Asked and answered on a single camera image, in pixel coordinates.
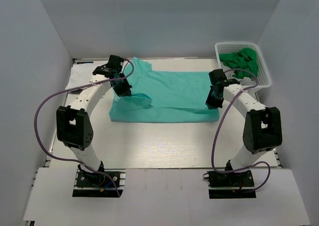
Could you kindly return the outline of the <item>teal t-shirt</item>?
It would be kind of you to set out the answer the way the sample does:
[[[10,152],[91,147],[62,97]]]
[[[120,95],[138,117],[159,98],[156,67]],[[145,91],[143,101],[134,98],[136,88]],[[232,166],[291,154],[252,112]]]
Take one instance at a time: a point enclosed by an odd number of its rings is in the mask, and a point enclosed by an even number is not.
[[[155,71],[137,57],[125,68],[132,85],[130,97],[113,98],[109,111],[113,122],[193,123],[219,120],[219,111],[205,104],[208,72]]]

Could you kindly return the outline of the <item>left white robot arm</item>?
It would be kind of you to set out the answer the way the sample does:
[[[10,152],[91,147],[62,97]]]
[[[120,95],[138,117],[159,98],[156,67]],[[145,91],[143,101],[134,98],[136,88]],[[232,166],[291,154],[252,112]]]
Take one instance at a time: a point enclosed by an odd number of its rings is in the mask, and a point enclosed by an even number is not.
[[[124,73],[110,75],[111,81],[104,75],[92,75],[87,87],[81,87],[79,96],[66,107],[59,107],[56,111],[57,138],[69,148],[83,171],[90,171],[88,180],[95,186],[105,181],[103,162],[97,157],[92,140],[94,131],[90,122],[90,115],[102,98],[113,88],[118,96],[130,96],[132,87]]]

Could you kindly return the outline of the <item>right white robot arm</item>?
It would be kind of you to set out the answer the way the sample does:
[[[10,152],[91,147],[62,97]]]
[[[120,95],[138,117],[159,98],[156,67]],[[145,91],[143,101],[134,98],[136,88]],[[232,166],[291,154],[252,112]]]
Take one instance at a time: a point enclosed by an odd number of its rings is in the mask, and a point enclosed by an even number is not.
[[[225,173],[226,182],[232,186],[243,180],[243,173],[250,168],[262,164],[258,161],[266,152],[282,144],[281,113],[277,107],[267,107],[255,100],[235,79],[212,80],[206,104],[211,109],[222,108],[225,100],[229,105],[222,115],[217,127],[211,150],[212,169]],[[215,148],[222,124],[231,107],[244,117],[242,133],[243,146],[229,160],[230,170],[220,171],[215,167]]]

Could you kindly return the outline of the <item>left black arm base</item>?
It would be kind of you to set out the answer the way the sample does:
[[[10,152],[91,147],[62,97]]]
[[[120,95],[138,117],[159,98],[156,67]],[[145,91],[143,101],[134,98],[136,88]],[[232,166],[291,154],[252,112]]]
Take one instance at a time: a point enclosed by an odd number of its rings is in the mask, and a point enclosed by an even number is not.
[[[116,186],[120,186],[121,175],[124,174],[124,171],[106,171],[102,161],[97,171],[108,174],[115,182]],[[82,165],[78,165],[75,185],[78,188],[113,187],[113,183],[107,176],[87,171]]]

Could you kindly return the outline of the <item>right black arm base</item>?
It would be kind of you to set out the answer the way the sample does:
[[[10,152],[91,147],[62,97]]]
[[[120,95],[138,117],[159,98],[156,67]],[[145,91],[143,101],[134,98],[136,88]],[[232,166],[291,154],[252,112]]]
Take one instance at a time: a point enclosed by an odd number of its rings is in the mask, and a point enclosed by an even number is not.
[[[217,173],[215,171],[207,171],[203,174],[203,178],[209,182],[209,186],[214,187],[254,187],[254,180],[250,170],[235,173]]]

